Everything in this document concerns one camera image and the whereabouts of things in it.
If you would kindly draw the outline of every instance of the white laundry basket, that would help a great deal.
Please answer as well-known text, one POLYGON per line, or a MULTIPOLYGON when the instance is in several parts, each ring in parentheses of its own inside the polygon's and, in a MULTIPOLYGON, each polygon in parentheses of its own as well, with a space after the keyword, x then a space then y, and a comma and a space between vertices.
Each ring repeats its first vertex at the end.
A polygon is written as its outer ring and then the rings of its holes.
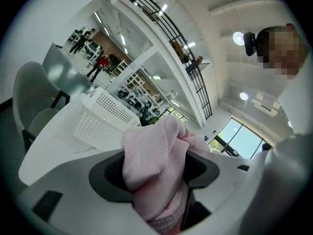
POLYGON ((118 149, 126 129, 140 120, 103 88, 97 88, 82 100, 73 135, 100 150, 118 149))

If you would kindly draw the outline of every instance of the black metal railing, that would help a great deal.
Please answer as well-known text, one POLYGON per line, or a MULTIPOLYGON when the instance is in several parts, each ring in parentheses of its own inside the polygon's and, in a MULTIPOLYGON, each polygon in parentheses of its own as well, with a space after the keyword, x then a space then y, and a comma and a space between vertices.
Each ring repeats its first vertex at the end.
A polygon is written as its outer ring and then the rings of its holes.
POLYGON ((136 6, 142 9, 154 24, 161 29, 169 43, 174 48, 179 56, 181 62, 185 65, 186 72, 188 73, 191 81, 195 85, 196 93, 198 94, 201 106, 204 111, 205 119, 212 115, 210 100, 204 85, 204 80, 199 69, 199 65, 195 59, 194 54, 188 47, 184 36, 176 27, 174 22, 162 9, 152 0, 130 0, 136 6))

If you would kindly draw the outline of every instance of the gray chair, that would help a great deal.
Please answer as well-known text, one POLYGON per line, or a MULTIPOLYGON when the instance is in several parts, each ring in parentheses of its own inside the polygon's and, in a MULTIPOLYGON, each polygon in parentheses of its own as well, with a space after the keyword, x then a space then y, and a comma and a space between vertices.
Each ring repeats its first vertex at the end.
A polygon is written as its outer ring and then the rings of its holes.
POLYGON ((68 104, 69 95, 50 82, 41 64, 29 62, 19 69, 13 89, 13 114, 18 132, 24 139, 26 152, 45 125, 58 113, 54 107, 61 96, 66 98, 65 104, 68 104), (50 108, 40 111, 26 129, 21 118, 22 111, 39 97, 51 97, 54 101, 50 108))

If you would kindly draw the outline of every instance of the pink cloth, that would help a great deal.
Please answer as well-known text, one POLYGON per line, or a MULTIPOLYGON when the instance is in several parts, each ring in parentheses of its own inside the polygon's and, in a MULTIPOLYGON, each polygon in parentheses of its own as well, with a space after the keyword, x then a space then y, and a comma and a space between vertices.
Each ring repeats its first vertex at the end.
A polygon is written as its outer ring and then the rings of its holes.
POLYGON ((188 187, 182 179, 189 147, 210 151, 203 137, 190 133, 176 116, 124 133, 123 178, 134 194, 134 208, 157 232, 181 221, 188 187))

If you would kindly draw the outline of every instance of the person in red shirt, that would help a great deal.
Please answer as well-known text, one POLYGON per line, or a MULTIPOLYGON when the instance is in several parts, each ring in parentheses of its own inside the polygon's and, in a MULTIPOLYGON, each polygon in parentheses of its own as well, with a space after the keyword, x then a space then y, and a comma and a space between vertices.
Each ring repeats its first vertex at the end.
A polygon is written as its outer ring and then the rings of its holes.
POLYGON ((96 76, 99 74, 101 69, 104 69, 106 66, 108 66, 110 63, 109 59, 106 56, 101 57, 98 62, 94 65, 93 69, 87 74, 87 77, 90 77, 90 75, 96 71, 94 76, 91 79, 91 83, 93 84, 94 80, 96 79, 96 76))

